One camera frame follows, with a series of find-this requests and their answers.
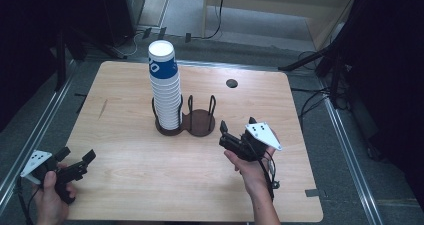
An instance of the gray floor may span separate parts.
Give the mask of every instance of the gray floor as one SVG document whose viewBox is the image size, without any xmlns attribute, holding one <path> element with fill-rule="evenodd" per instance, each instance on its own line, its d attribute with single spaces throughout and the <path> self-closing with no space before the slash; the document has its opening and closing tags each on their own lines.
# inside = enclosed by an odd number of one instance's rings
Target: gray floor
<svg viewBox="0 0 424 225">
<path fill-rule="evenodd" d="M 173 1 L 178 0 L 170 0 L 170 5 L 163 21 L 163 26 L 168 28 L 167 34 L 183 35 L 186 32 L 193 34 L 196 31 L 200 32 L 198 25 L 196 25 L 198 17 L 193 14 L 190 19 L 187 19 L 187 16 L 184 17 L 183 20 L 185 23 L 171 16 L 172 14 L 175 14 L 177 17 L 180 16 L 178 15 L 178 11 L 172 8 L 181 8 L 182 6 L 173 5 Z M 213 12 L 213 16 L 208 17 L 213 19 L 214 8 L 211 9 L 213 9 L 211 11 Z M 193 9 L 192 12 L 199 15 L 199 11 L 196 9 Z M 239 16 L 249 19 L 249 16 L 246 14 L 239 14 Z M 289 65 L 305 56 L 306 54 L 302 54 L 303 51 L 313 49 L 311 47 L 312 42 L 308 40 L 307 33 L 304 30 L 302 31 L 302 29 L 288 28 L 288 31 L 284 32 L 286 35 L 282 35 L 282 38 L 280 38 L 282 41 L 286 39 L 284 47 L 279 47 L 277 43 L 272 42 L 267 45 L 266 34 L 255 33 L 249 30 L 251 26 L 242 27 L 243 24 L 238 25 L 241 27 L 240 31 L 243 31 L 240 33 L 241 36 L 239 38 L 232 37 L 227 40 L 225 38 L 226 29 L 231 30 L 227 26 L 231 26 L 232 23 L 230 20 L 224 18 L 225 15 L 223 15 L 224 25 L 222 26 L 222 36 L 219 39 L 193 40 L 190 43 L 185 43 L 184 38 L 165 36 L 165 39 L 174 44 L 176 57 L 181 65 L 187 60 L 224 63 L 221 66 L 233 66 L 242 69 L 275 71 L 276 67 Z M 293 23 L 289 20 L 285 21 L 285 27 L 289 27 L 290 24 L 296 24 L 301 18 L 294 19 Z M 246 38 L 251 37 L 243 35 L 249 34 L 249 31 L 251 31 L 251 35 L 256 36 L 250 42 Z M 146 61 L 147 46 L 157 39 L 156 36 L 155 34 L 151 34 L 149 38 L 144 40 L 141 36 L 136 37 L 135 41 L 138 49 L 133 55 L 129 56 L 129 60 Z M 126 45 L 118 49 L 124 53 L 132 53 L 135 47 L 132 41 L 129 41 Z M 65 146 L 72 126 L 78 117 L 76 111 L 83 102 L 82 97 L 75 96 L 74 94 L 87 94 L 100 64 L 103 61 L 110 60 L 106 55 L 94 48 L 88 47 L 88 51 L 89 55 L 87 59 L 84 62 L 77 63 L 75 76 L 70 84 L 69 91 L 39 144 L 39 149 L 41 150 L 53 152 Z M 314 64 L 309 64 L 307 67 L 313 68 Z M 319 79 L 314 76 L 313 70 L 308 68 L 301 68 L 288 73 L 288 77 L 290 85 L 293 88 L 319 89 L 322 86 Z M 21 109 L 9 126 L 0 134 L 0 149 L 2 151 L 0 154 L 2 160 L 0 165 L 1 177 L 4 178 L 8 174 L 10 167 L 15 162 L 16 157 L 18 157 L 21 148 L 49 103 L 53 95 L 54 86 L 55 77 L 53 76 L 39 89 L 37 94 Z M 298 112 L 300 112 L 303 104 L 310 96 L 311 94 L 306 92 L 293 92 L 294 102 Z M 374 162 L 369 159 L 365 141 L 351 113 L 344 110 L 337 112 L 347 131 L 350 144 L 366 182 L 375 198 L 382 221 L 385 224 L 424 224 L 424 214 L 414 200 L 402 172 L 389 162 Z M 335 132 L 325 104 L 321 103 L 316 109 L 308 113 L 304 117 L 303 123 L 303 135 L 316 184 L 320 190 L 326 193 L 326 196 L 321 197 L 324 219 L 319 224 L 368 224 L 368 219 L 345 160 L 339 137 Z M 26 197 L 29 197 L 29 187 L 29 183 L 25 182 L 24 193 Z M 0 224 L 24 224 L 16 196 L 12 196 L 9 200 L 8 205 L 1 214 Z M 113 224 L 113 222 L 68 221 L 66 224 Z"/>
</svg>

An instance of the cable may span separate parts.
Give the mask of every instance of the cable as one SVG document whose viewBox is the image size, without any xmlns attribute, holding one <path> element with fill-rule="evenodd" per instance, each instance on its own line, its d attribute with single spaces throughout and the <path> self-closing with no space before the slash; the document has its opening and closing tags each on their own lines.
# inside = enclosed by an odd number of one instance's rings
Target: cable
<svg viewBox="0 0 424 225">
<path fill-rule="evenodd" d="M 136 34 L 136 35 L 134 35 L 134 37 L 133 37 L 133 43 L 134 43 L 134 45 L 135 45 L 135 49 L 134 49 L 134 51 L 133 51 L 132 53 L 123 53 L 123 52 L 119 51 L 116 47 L 112 47 L 112 49 L 113 49 L 113 50 L 115 50 L 116 52 L 120 53 L 121 55 L 124 55 L 124 56 L 131 56 L 131 55 L 134 55 L 134 54 L 137 52 L 137 50 L 138 50 L 138 45 L 137 45 L 137 42 L 135 41 L 135 39 L 136 39 L 136 37 L 138 37 L 140 34 L 144 34 L 144 31 L 143 31 L 143 32 L 140 32 L 140 33 L 137 33 L 137 34 Z"/>
<path fill-rule="evenodd" d="M 22 212 L 24 213 L 24 216 L 25 216 L 26 224 L 27 225 L 33 225 L 34 223 L 32 222 L 31 216 L 29 215 L 29 203 L 28 203 L 28 207 L 27 207 L 25 205 L 25 200 L 24 200 L 24 197 L 22 195 L 22 178 L 20 176 L 18 176 L 18 178 L 16 179 L 15 191 L 18 194 L 19 202 L 21 204 Z"/>
<path fill-rule="evenodd" d="M 309 109 L 307 109 L 306 111 L 305 111 L 305 108 L 306 108 L 306 105 L 314 98 L 314 97 L 316 97 L 317 95 L 319 95 L 319 94 L 323 94 L 323 92 L 325 91 L 321 91 L 321 90 L 318 90 L 318 91 L 316 91 L 311 97 L 309 97 L 307 100 L 306 100 L 306 102 L 303 104 L 303 106 L 302 106 L 302 109 L 301 109 L 301 111 L 300 111 L 300 114 L 298 115 L 298 118 L 299 118 L 299 123 L 300 123 L 300 129 L 302 130 L 302 132 L 303 132 L 303 116 L 305 116 L 305 114 L 306 113 L 308 113 L 308 112 L 310 112 L 311 110 L 313 110 L 313 109 L 315 109 L 316 107 L 318 107 L 319 106 L 319 104 L 321 104 L 321 102 L 322 101 L 324 101 L 326 98 L 328 98 L 329 97 L 329 95 L 328 95 L 328 92 L 326 92 L 326 93 L 324 93 L 325 94 L 325 96 L 323 97 L 323 98 L 321 98 L 318 102 L 316 102 L 316 103 L 314 103 L 314 104 L 312 104 L 310 107 L 309 107 Z"/>
<path fill-rule="evenodd" d="M 31 196 L 31 198 L 28 200 L 28 205 L 27 205 L 27 211 L 28 211 L 28 213 L 30 211 L 31 202 L 32 202 L 32 200 L 34 199 L 35 195 L 38 193 L 39 190 L 40 190 L 40 186 L 37 186 L 37 190 L 35 190 L 35 192 Z"/>
<path fill-rule="evenodd" d="M 192 38 L 195 38 L 195 39 L 211 39 L 211 38 L 213 38 L 213 37 L 214 37 L 214 36 L 218 33 L 218 31 L 221 29 L 221 21 L 222 21 L 222 4 L 223 4 L 223 2 L 224 2 L 224 0 L 221 0 L 221 3 L 220 3 L 220 5 L 219 5 L 218 27 L 216 28 L 215 33 L 214 33 L 213 35 L 209 36 L 209 37 L 192 37 Z"/>
</svg>

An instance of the floor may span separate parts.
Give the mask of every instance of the floor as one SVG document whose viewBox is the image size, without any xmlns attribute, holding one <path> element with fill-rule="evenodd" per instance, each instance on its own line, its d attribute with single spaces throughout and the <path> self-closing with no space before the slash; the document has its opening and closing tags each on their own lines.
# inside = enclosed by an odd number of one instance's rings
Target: floor
<svg viewBox="0 0 424 225">
<path fill-rule="evenodd" d="M 142 39 L 138 36 L 134 43 L 129 41 L 126 45 L 116 48 L 123 53 L 134 52 L 129 56 L 129 61 L 147 61 L 146 47 L 156 39 L 155 33 L 160 27 L 167 28 L 166 39 L 174 44 L 176 57 L 182 65 L 186 63 L 185 60 L 189 60 L 242 69 L 275 71 L 277 66 L 289 65 L 309 54 L 307 51 L 315 50 L 303 18 L 235 9 L 223 9 L 221 29 L 214 38 L 185 43 L 186 33 L 191 33 L 192 36 L 200 35 L 202 0 L 168 0 L 164 4 L 164 9 L 159 9 L 156 18 L 152 20 L 154 22 L 149 22 L 152 25 L 142 25 L 144 28 L 153 27 L 154 33 L 149 38 Z M 216 10 L 209 7 L 207 11 L 206 32 L 211 34 L 217 27 Z M 264 19 L 273 22 L 263 24 L 261 21 Z M 284 29 L 270 24 L 284 24 Z M 44 132 L 44 137 L 30 142 L 38 143 L 37 146 L 45 150 L 56 150 L 57 146 L 66 144 L 78 117 L 77 110 L 84 99 L 77 94 L 88 93 L 97 69 L 105 60 L 110 59 L 95 49 L 90 49 L 86 61 L 73 63 L 73 80 L 65 93 L 62 105 L 55 111 L 56 115 L 48 120 L 48 130 Z M 318 79 L 313 72 L 314 66 L 314 63 L 310 63 L 307 67 L 288 73 L 291 87 L 309 90 L 325 87 L 329 80 Z M 34 99 L 25 105 L 8 128 L 0 134 L 0 158 L 4 161 L 0 166 L 2 178 L 6 177 L 11 166 L 11 163 L 5 162 L 7 158 L 19 155 L 20 150 L 13 148 L 20 148 L 22 144 L 28 143 L 27 138 L 30 137 L 32 129 L 36 127 L 38 119 L 51 102 L 54 82 L 54 77 L 47 81 Z M 311 95 L 310 92 L 293 91 L 298 113 Z M 402 172 L 389 162 L 375 162 L 369 159 L 365 141 L 352 114 L 346 110 L 334 111 L 327 100 L 321 103 L 319 100 L 320 97 L 309 103 L 316 103 L 317 107 L 302 119 L 305 144 L 316 184 L 320 191 L 324 192 L 320 195 L 324 219 L 319 224 L 424 224 L 424 213 L 414 200 Z M 352 173 L 358 171 L 352 170 L 352 166 L 356 166 L 359 173 Z M 363 177 L 365 184 L 355 182 L 355 177 L 358 176 Z M 365 193 L 372 198 L 365 202 L 373 201 L 374 204 L 366 204 L 360 199 L 360 194 L 364 193 L 359 191 L 361 188 L 369 190 Z M 364 207 L 373 205 L 379 212 L 378 218 L 370 218 L 370 214 L 365 212 Z M 1 225 L 23 222 L 22 212 L 15 197 L 10 198 L 10 203 L 0 213 Z M 66 224 L 114 223 L 69 221 Z"/>
</svg>

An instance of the wooden table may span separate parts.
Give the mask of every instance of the wooden table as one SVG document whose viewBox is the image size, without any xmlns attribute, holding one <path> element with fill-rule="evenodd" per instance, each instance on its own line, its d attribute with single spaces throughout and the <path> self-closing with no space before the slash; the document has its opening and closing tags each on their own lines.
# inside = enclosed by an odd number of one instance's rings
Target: wooden table
<svg viewBox="0 0 424 225">
<path fill-rule="evenodd" d="M 267 122 L 282 151 L 274 155 L 281 187 L 274 204 L 282 221 L 323 218 L 287 77 L 283 73 L 179 66 L 184 96 L 194 109 L 208 109 L 216 97 L 217 126 L 206 137 L 187 131 L 160 134 L 151 109 L 148 65 L 105 62 L 100 67 L 67 146 L 65 162 L 75 163 L 90 149 L 97 154 L 84 179 L 72 220 L 253 221 L 243 180 L 219 146 L 219 123 L 238 136 L 250 116 Z M 228 79 L 238 81 L 229 88 Z"/>
</svg>

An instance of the black cable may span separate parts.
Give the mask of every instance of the black cable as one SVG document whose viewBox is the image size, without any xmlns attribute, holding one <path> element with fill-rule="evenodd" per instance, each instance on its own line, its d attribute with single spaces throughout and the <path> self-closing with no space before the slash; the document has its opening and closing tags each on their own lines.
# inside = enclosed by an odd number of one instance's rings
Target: black cable
<svg viewBox="0 0 424 225">
<path fill-rule="evenodd" d="M 328 98 L 328 95 L 325 95 L 322 99 L 320 99 L 318 102 L 316 102 L 315 104 L 313 104 L 308 110 L 306 110 L 305 111 L 305 108 L 306 108 L 306 105 L 314 98 L 314 97 L 316 97 L 317 95 L 319 95 L 319 94 L 322 94 L 322 92 L 321 91 L 318 91 L 318 92 L 315 92 L 311 97 L 309 97 L 307 100 L 306 100 L 306 102 L 303 104 L 303 106 L 302 106 L 302 109 L 301 109 L 301 111 L 300 111 L 300 114 L 299 114 L 299 123 L 300 123 L 300 129 L 302 130 L 302 132 L 303 132 L 303 116 L 306 114 L 306 113 L 308 113 L 308 112 L 310 112 L 312 109 L 314 109 L 314 108 L 316 108 L 316 107 L 318 107 L 318 105 L 322 102 L 322 101 L 324 101 L 324 99 L 326 99 L 326 98 Z"/>
<path fill-rule="evenodd" d="M 218 18 L 218 27 L 216 28 L 216 31 L 213 35 L 209 36 L 209 37 L 192 37 L 192 38 L 196 38 L 196 39 L 211 39 L 213 38 L 219 31 L 219 29 L 221 29 L 221 21 L 222 21 L 222 4 L 223 4 L 224 0 L 221 0 L 221 4 L 219 5 L 219 18 Z"/>
<path fill-rule="evenodd" d="M 28 213 L 30 211 L 31 202 L 32 202 L 32 200 L 34 199 L 35 195 L 38 193 L 39 190 L 40 190 L 40 186 L 37 186 L 37 190 L 35 190 L 35 192 L 31 196 L 31 198 L 28 200 L 28 205 L 27 205 L 27 211 L 28 211 Z"/>
<path fill-rule="evenodd" d="M 31 216 L 29 215 L 29 204 L 28 204 L 28 207 L 25 205 L 25 200 L 24 200 L 24 197 L 22 195 L 22 182 L 21 181 L 22 181 L 22 178 L 20 176 L 18 176 L 18 178 L 16 179 L 15 191 L 18 194 L 19 203 L 21 204 L 21 208 L 22 208 L 22 212 L 24 213 L 24 216 L 25 216 L 26 224 L 27 225 L 33 225 L 34 223 L 32 222 Z"/>
<path fill-rule="evenodd" d="M 262 170 L 264 172 L 264 177 L 265 177 L 265 180 L 266 180 L 266 183 L 267 183 L 267 186 L 268 186 L 269 195 L 271 196 L 271 200 L 274 201 L 274 191 L 273 191 L 273 188 L 272 188 L 272 182 L 271 182 L 271 179 L 269 178 L 269 173 L 266 170 L 266 168 L 265 168 L 265 166 L 264 166 L 264 164 L 262 162 L 262 157 L 258 156 L 258 154 L 256 153 L 255 149 L 253 149 L 252 144 L 250 144 L 250 142 L 247 141 L 246 138 L 242 137 L 242 139 L 244 140 L 244 142 L 246 142 L 249 145 L 250 150 L 252 150 L 252 152 L 257 157 L 257 161 L 258 161 L 259 165 L 261 166 L 261 168 L 262 168 Z"/>
<path fill-rule="evenodd" d="M 274 182 L 275 182 L 275 174 L 277 173 L 277 167 L 275 166 L 275 162 L 274 162 L 274 159 L 272 158 L 271 154 L 269 154 L 269 152 L 268 152 L 268 151 L 266 151 L 266 150 L 265 150 L 265 152 L 266 152 L 266 153 L 268 154 L 268 156 L 271 158 L 272 167 L 273 167 L 273 172 L 271 172 L 271 175 L 272 175 L 272 180 L 271 180 L 271 182 L 272 182 L 272 184 L 274 184 Z"/>
</svg>

